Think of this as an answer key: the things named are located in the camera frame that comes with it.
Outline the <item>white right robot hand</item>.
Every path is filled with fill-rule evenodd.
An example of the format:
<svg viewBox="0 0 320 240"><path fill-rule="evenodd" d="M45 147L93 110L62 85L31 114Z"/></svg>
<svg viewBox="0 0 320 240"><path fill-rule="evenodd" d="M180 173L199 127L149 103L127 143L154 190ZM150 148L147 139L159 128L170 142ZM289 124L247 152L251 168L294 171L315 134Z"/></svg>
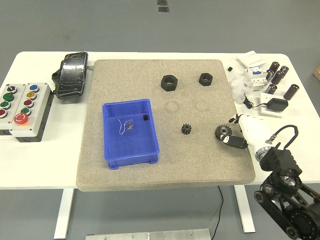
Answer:
<svg viewBox="0 0 320 240"><path fill-rule="evenodd" d="M228 122L239 124L243 136L234 136L229 126L220 125L215 130L215 136L225 145L237 149L245 149L251 146L257 159L263 157L273 146L268 143L272 133L265 120L237 113Z"/></svg>

